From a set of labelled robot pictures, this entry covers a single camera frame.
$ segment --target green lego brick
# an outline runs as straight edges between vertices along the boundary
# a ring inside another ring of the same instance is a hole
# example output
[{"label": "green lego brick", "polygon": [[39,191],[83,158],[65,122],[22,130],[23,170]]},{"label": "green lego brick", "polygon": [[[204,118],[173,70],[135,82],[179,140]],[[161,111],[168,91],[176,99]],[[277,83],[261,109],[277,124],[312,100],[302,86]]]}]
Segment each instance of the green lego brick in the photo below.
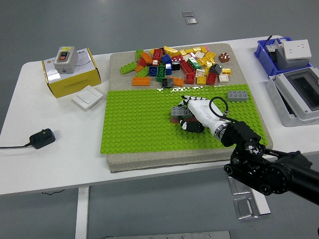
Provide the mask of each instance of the green lego brick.
[{"label": "green lego brick", "polygon": [[[183,91],[127,90],[109,91],[105,110],[101,153],[134,153],[217,149],[224,146],[214,138],[208,128],[203,133],[184,131],[179,124],[171,123],[171,107],[177,106],[182,95],[211,99],[221,96],[227,99],[228,91],[247,91],[247,102],[228,102],[228,117],[244,121],[261,136],[261,144],[267,138],[248,85],[204,86],[184,88]],[[214,103],[223,112],[221,100]]]},{"label": "green lego brick", "polygon": [[125,66],[122,66],[120,68],[120,71],[124,75],[126,73],[129,73],[129,72],[135,70],[136,68],[137,68],[136,63],[134,61],[132,61],[131,63],[129,63],[129,64],[125,65]]},{"label": "green lego brick", "polygon": [[144,50],[136,50],[136,61],[139,60],[139,58],[141,57],[141,53],[144,52]]},{"label": "green lego brick", "polygon": [[149,75],[149,67],[145,66],[142,70],[140,70],[135,76],[136,77],[146,77]]},{"label": "green lego brick", "polygon": [[158,72],[156,74],[156,80],[162,81],[165,78],[165,66],[158,66]]}]

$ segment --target yellow lego brick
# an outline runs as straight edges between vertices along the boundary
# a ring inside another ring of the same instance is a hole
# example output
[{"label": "yellow lego brick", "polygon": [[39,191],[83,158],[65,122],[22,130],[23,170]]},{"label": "yellow lego brick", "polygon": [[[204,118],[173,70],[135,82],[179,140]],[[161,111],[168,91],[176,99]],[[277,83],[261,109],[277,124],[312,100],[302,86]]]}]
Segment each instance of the yellow lego brick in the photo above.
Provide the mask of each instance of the yellow lego brick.
[{"label": "yellow lego brick", "polygon": [[208,58],[214,58],[216,56],[216,54],[214,52],[209,51],[206,53],[205,56],[207,56]]},{"label": "yellow lego brick", "polygon": [[196,53],[197,51],[201,51],[201,48],[200,48],[200,47],[194,47],[194,48],[193,48],[193,52]]},{"label": "yellow lego brick", "polygon": [[224,68],[221,70],[223,74],[231,75],[231,70],[228,68]]},{"label": "yellow lego brick", "polygon": [[213,63],[211,61],[207,61],[205,65],[207,68],[210,68],[213,65]]},{"label": "yellow lego brick", "polygon": [[155,50],[155,48],[153,48],[153,49],[151,49],[151,50],[150,50],[150,54],[151,54],[151,56],[153,56],[153,54],[154,54],[154,50]]},{"label": "yellow lego brick", "polygon": [[210,61],[210,59],[207,56],[204,56],[201,58],[201,60],[206,63],[207,61]]},{"label": "yellow lego brick", "polygon": [[210,68],[210,67],[206,67],[206,68],[203,69],[203,70],[205,71],[204,76],[208,76],[209,68]]},{"label": "yellow lego brick", "polygon": [[186,53],[185,50],[179,50],[179,53],[180,53],[182,56],[186,56],[186,55],[187,55],[187,53]]},{"label": "yellow lego brick", "polygon": [[206,54],[206,53],[207,53],[206,47],[202,46],[202,47],[201,47],[201,52]]},{"label": "yellow lego brick", "polygon": [[193,48],[191,48],[191,49],[186,49],[185,52],[186,52],[187,54],[189,54],[189,53],[193,52]]},{"label": "yellow lego brick", "polygon": [[204,66],[205,62],[203,62],[201,59],[197,59],[197,62],[200,66]]},{"label": "yellow lego brick", "polygon": [[164,47],[164,51],[169,56],[178,56],[178,51],[173,49],[173,48],[171,48],[171,47],[165,46]]},{"label": "yellow lego brick", "polygon": [[197,77],[197,84],[198,85],[206,85],[206,77],[205,76],[198,76]]}]

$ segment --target gray lego brick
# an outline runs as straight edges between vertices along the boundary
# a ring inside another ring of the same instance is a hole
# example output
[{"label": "gray lego brick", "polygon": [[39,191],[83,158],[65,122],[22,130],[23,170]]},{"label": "gray lego brick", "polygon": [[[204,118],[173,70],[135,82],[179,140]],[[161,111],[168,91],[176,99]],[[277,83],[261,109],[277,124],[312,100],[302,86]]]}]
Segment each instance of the gray lego brick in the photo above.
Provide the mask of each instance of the gray lego brick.
[{"label": "gray lego brick", "polygon": [[171,108],[171,118],[176,119],[178,116],[182,116],[183,118],[192,118],[193,114],[190,112],[190,110],[185,106],[173,106]]},{"label": "gray lego brick", "polygon": [[245,102],[248,100],[247,91],[228,91],[227,100],[230,102]]}]

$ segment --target electrical box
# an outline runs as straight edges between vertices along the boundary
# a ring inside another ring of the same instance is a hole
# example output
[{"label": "electrical box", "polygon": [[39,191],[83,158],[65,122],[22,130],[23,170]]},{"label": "electrical box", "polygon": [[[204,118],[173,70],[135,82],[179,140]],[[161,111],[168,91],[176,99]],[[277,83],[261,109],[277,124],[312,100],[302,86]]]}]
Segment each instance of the electrical box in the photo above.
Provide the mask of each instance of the electrical box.
[{"label": "electrical box", "polygon": [[61,46],[54,60],[54,67],[60,74],[72,74],[77,60],[78,53],[74,46]]},{"label": "electrical box", "polygon": [[319,124],[317,67],[270,77],[266,88],[284,126]]}]

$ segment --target red lego brick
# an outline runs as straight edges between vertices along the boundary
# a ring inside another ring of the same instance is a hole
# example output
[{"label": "red lego brick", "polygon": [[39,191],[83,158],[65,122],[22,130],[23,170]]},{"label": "red lego brick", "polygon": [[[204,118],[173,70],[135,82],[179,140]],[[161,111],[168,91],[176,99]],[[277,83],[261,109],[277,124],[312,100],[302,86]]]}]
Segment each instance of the red lego brick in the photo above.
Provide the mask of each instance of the red lego brick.
[{"label": "red lego brick", "polygon": [[196,72],[195,69],[191,66],[191,64],[188,61],[181,63],[180,67],[185,74]]},{"label": "red lego brick", "polygon": [[142,57],[138,59],[138,64],[144,67],[148,65],[147,62]]},{"label": "red lego brick", "polygon": [[133,86],[149,86],[150,84],[150,77],[133,77]]},{"label": "red lego brick", "polygon": [[179,61],[180,63],[185,62],[185,59],[183,58],[182,55],[172,56],[171,59],[172,59],[172,61]]},{"label": "red lego brick", "polygon": [[194,84],[195,83],[195,74],[187,73],[185,78],[185,84]]},{"label": "red lego brick", "polygon": [[161,49],[155,49],[153,53],[153,60],[160,61],[162,56],[162,50]]},{"label": "red lego brick", "polygon": [[218,74],[209,72],[206,78],[207,85],[215,85]]}]

